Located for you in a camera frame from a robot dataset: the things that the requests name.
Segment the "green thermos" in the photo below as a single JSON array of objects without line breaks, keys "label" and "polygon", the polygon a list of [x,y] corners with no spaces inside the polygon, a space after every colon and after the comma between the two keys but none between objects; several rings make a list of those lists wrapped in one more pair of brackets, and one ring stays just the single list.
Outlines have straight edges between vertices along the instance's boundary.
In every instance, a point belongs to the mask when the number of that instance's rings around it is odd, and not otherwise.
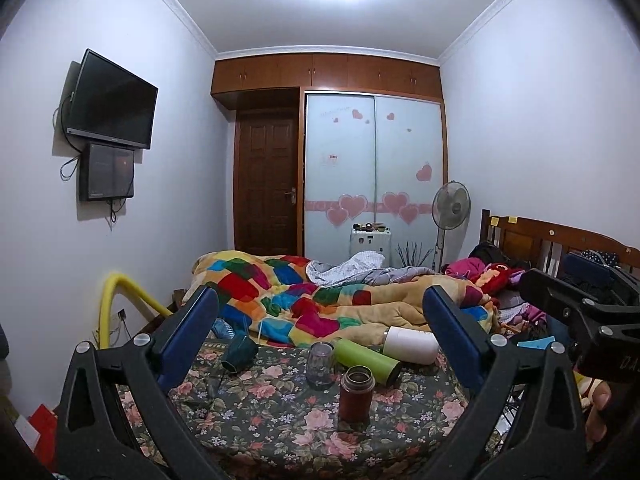
[{"label": "green thermos", "polygon": [[376,382],[391,386],[402,369],[402,363],[391,357],[374,352],[365,346],[349,341],[348,339],[335,339],[331,341],[334,345],[335,359],[347,368],[362,365],[372,371]]}]

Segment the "door handle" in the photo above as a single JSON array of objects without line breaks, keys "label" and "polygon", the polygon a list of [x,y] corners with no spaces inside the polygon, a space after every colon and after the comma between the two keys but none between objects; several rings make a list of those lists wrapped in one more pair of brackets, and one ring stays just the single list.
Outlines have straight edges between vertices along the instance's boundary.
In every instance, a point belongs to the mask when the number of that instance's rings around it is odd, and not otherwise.
[{"label": "door handle", "polygon": [[291,191],[285,191],[284,192],[284,196],[289,196],[289,195],[291,195],[291,203],[293,205],[296,205],[297,196],[296,196],[296,188],[295,187],[292,187]]}]

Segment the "floral bedsheet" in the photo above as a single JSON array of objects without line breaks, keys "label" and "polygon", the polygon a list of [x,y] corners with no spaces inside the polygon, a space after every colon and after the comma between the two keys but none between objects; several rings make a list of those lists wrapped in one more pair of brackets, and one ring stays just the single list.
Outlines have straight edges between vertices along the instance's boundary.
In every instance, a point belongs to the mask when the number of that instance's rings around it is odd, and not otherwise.
[{"label": "floral bedsheet", "polygon": [[[306,382],[308,349],[261,347],[251,369],[229,376],[218,364],[225,348],[207,339],[169,396],[237,479],[404,478],[424,465],[466,406],[440,355],[434,365],[405,368],[396,387],[377,387],[370,423],[351,427],[338,422],[339,377],[323,391]],[[120,399],[142,452],[162,462],[126,386]]]}]

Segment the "wooden bed frame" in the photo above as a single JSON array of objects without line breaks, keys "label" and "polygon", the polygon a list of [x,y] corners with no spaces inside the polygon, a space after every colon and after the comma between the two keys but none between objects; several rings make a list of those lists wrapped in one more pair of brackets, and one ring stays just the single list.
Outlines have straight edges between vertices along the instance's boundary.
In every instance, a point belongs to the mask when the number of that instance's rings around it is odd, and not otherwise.
[{"label": "wooden bed frame", "polygon": [[571,251],[585,250],[616,253],[624,270],[640,274],[638,249],[575,227],[531,218],[492,216],[488,209],[483,209],[480,241],[486,240],[497,245],[508,257],[528,261],[531,267],[553,276],[560,270],[562,256]]}]

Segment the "ceiling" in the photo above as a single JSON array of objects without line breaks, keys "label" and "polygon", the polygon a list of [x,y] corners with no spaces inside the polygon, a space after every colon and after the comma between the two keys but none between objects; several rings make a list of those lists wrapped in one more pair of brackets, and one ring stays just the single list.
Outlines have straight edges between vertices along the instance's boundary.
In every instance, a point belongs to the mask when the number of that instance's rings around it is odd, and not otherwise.
[{"label": "ceiling", "polygon": [[494,0],[178,0],[220,52],[288,45],[437,58]]}]

